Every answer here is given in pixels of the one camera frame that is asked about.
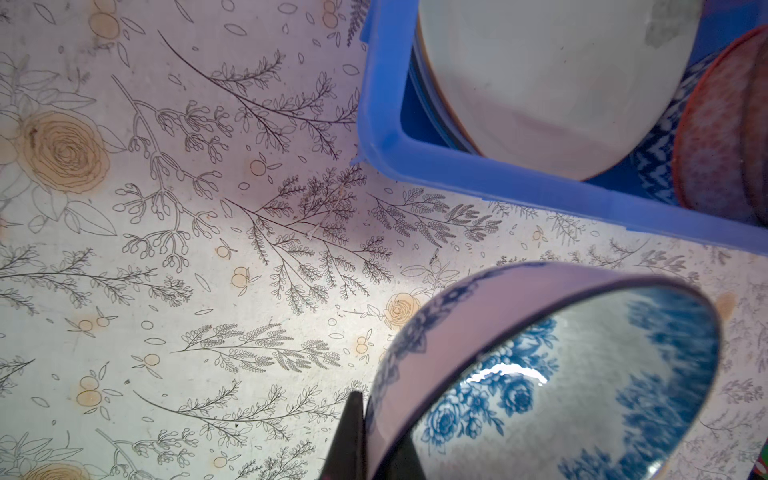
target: yellow rose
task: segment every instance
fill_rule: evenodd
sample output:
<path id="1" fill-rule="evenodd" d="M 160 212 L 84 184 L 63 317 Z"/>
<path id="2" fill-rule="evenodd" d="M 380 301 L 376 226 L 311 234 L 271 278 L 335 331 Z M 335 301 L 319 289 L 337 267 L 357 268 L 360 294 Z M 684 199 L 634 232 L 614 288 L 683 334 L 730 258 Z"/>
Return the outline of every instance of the yellow rose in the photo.
<path id="1" fill-rule="evenodd" d="M 421 302 L 409 293 L 393 295 L 384 309 L 384 323 L 393 330 L 400 330 L 421 307 Z"/>
<path id="2" fill-rule="evenodd" d="M 31 179 L 62 192 L 90 190 L 109 170 L 101 134 L 88 118 L 71 112 L 44 111 L 24 120 L 16 151 Z"/>
<path id="3" fill-rule="evenodd" d="M 28 472 L 23 480 L 90 480 L 88 470 L 82 465 L 49 463 Z"/>

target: floral bowl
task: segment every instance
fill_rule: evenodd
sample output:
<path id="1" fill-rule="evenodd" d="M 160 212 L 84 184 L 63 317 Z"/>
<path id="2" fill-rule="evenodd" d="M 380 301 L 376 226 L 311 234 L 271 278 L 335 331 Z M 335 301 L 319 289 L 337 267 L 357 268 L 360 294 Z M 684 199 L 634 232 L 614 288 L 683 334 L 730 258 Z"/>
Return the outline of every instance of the floral bowl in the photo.
<path id="1" fill-rule="evenodd" d="M 392 341 L 366 410 L 367 478 L 404 456 L 413 478 L 654 477 L 707 397 L 719 339 L 709 301 L 662 276 L 480 272 Z"/>

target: table surface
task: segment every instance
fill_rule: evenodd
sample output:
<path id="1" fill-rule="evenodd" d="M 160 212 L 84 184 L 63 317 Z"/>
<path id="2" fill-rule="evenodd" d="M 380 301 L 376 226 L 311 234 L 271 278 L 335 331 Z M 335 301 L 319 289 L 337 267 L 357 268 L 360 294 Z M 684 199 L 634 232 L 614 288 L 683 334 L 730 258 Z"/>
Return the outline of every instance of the table surface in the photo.
<path id="1" fill-rule="evenodd" d="M 419 305 L 546 259 L 713 299 L 720 374 L 664 472 L 746 478 L 768 259 L 350 167 L 359 9 L 294 1 L 0 3 L 0 476 L 313 478 Z"/>

